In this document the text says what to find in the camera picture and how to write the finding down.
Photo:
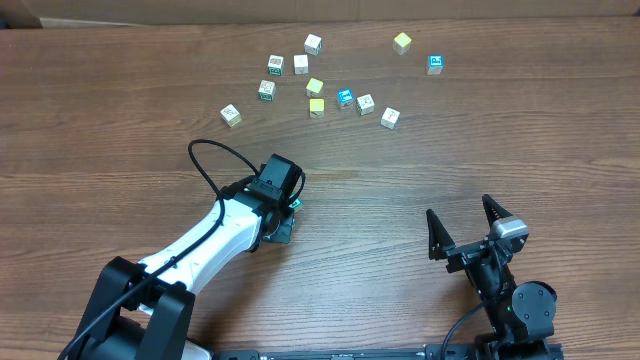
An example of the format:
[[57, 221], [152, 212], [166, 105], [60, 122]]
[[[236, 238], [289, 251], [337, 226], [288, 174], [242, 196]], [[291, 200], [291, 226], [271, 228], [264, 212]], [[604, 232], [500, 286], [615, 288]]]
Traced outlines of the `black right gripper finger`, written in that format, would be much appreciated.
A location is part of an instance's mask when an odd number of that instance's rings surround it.
[[426, 211], [426, 219], [429, 232], [429, 259], [446, 259], [447, 253], [456, 247], [455, 242], [432, 209]]
[[512, 217], [512, 214], [504, 209], [489, 194], [484, 194], [482, 196], [482, 205], [490, 227], [492, 227], [498, 220], [509, 219]]

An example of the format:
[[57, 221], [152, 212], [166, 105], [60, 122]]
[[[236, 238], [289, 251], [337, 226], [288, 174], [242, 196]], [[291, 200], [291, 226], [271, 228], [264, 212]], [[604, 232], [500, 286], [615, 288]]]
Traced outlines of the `green top wooden block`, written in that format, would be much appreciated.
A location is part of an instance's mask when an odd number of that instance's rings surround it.
[[299, 212], [302, 209], [302, 201], [300, 199], [296, 199], [292, 203], [292, 209], [294, 210], [295, 213]]

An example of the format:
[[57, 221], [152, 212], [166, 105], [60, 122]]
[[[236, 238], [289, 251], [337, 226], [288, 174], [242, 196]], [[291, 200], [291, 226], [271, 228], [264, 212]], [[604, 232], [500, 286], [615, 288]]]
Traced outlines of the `plain white wooden block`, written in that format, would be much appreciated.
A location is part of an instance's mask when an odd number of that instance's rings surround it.
[[359, 96], [356, 99], [356, 106], [360, 116], [370, 114], [375, 109], [375, 102], [370, 94]]

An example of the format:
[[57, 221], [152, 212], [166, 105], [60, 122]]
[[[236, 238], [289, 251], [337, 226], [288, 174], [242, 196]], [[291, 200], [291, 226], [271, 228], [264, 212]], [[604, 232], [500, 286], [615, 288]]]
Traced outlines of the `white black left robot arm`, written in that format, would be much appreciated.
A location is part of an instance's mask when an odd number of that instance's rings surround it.
[[218, 191], [210, 212], [171, 245], [101, 271], [63, 359], [211, 359], [189, 340], [196, 296], [234, 257], [286, 243], [304, 174], [263, 171]]

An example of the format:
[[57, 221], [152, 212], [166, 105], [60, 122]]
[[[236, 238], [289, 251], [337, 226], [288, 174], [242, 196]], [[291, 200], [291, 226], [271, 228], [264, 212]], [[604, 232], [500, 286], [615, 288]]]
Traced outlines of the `yellow S wooden block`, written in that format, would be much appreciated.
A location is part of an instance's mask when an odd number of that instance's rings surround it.
[[240, 112], [236, 109], [233, 104], [228, 104], [223, 109], [220, 110], [220, 114], [222, 119], [229, 127], [234, 127], [239, 124], [242, 120]]

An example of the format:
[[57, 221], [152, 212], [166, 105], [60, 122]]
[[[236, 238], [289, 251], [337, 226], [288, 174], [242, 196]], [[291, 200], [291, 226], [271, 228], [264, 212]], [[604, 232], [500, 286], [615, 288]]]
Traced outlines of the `yellow top wooden block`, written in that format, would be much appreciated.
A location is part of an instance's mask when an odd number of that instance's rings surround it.
[[309, 115], [311, 118], [322, 118], [325, 113], [325, 101], [322, 98], [309, 100]]

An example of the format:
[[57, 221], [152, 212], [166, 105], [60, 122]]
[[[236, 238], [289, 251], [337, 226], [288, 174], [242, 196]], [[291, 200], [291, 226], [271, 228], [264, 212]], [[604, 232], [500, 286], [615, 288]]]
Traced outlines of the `green framed wooden block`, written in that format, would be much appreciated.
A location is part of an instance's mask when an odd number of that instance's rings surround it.
[[273, 101], [276, 93], [276, 84], [272, 81], [262, 80], [259, 85], [259, 98], [265, 101]]

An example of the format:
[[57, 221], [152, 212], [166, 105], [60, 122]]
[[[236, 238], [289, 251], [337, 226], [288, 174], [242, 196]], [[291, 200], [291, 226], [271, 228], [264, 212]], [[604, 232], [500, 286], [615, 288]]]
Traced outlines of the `blue T wooden block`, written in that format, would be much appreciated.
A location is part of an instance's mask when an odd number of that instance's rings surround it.
[[381, 125], [389, 129], [394, 129], [399, 120], [399, 116], [399, 111], [387, 107], [381, 117]]

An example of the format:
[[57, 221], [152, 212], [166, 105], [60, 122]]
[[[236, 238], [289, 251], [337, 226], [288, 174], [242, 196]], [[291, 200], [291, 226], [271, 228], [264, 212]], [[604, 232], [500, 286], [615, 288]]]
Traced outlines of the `blue top wooden block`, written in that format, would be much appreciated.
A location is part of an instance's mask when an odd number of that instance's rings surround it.
[[346, 109], [353, 105], [354, 96], [350, 88], [341, 89], [336, 92], [336, 99], [338, 108], [340, 110]]

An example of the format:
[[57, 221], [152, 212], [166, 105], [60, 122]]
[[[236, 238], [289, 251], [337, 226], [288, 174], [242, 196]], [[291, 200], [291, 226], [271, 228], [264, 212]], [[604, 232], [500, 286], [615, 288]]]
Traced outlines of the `dark red wooden block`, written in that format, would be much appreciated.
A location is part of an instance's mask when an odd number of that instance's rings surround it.
[[306, 54], [295, 55], [293, 57], [294, 73], [296, 75], [303, 75], [309, 73], [309, 60]]

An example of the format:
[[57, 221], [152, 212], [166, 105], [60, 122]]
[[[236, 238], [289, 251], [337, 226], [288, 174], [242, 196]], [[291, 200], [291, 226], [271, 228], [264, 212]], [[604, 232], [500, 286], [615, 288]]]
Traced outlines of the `green B wooden block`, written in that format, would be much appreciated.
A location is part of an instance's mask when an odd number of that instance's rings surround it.
[[270, 75], [282, 76], [284, 67], [284, 58], [279, 55], [271, 55], [268, 60], [267, 70]]

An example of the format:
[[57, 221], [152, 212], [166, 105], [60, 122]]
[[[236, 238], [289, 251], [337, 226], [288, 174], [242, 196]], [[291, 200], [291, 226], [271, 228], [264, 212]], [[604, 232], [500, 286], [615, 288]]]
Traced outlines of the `far blue wooden block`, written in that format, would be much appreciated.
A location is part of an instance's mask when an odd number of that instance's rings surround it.
[[428, 75], [440, 75], [444, 69], [443, 56], [440, 54], [429, 55], [426, 69]]

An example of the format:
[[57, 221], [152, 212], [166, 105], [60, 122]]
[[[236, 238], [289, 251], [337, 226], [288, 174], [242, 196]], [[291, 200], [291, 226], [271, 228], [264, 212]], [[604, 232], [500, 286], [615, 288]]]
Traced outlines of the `teal J wooden block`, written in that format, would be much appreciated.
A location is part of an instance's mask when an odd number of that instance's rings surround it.
[[305, 52], [310, 55], [317, 56], [321, 49], [322, 38], [314, 34], [309, 34], [304, 42]]

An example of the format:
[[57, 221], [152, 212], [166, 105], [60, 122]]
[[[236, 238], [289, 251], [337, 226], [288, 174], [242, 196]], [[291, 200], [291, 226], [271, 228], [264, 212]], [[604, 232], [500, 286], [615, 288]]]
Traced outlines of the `far yellow wooden block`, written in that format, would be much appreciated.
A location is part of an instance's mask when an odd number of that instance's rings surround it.
[[398, 55], [403, 55], [410, 49], [411, 43], [411, 37], [401, 32], [393, 40], [393, 49]]

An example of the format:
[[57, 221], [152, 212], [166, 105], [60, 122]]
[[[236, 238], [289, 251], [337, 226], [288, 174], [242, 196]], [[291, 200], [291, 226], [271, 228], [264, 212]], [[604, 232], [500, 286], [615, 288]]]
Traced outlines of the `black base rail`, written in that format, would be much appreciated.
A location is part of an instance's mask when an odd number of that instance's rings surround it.
[[[428, 344], [422, 348], [382, 349], [382, 350], [333, 350], [333, 351], [297, 351], [263, 352], [257, 350], [229, 350], [215, 352], [215, 360], [437, 360], [442, 359], [441, 345]], [[526, 350], [523, 355], [515, 353], [492, 357], [479, 352], [471, 344], [448, 345], [444, 352], [446, 360], [480, 359], [564, 359], [560, 345], [551, 345], [545, 353], [544, 348]]]

